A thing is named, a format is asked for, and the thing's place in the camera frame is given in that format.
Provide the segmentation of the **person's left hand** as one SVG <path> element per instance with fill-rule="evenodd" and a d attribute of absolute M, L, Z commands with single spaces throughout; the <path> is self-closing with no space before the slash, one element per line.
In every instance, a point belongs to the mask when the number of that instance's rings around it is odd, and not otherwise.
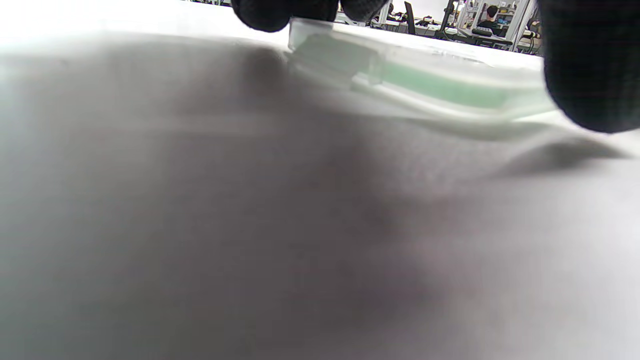
<path fill-rule="evenodd" d="M 370 20 L 384 0 L 233 0 L 247 27 L 274 33 L 292 18 L 333 22 L 338 8 Z M 640 126 L 640 46 L 637 0 L 540 0 L 548 93 L 581 128 L 622 133 Z"/>

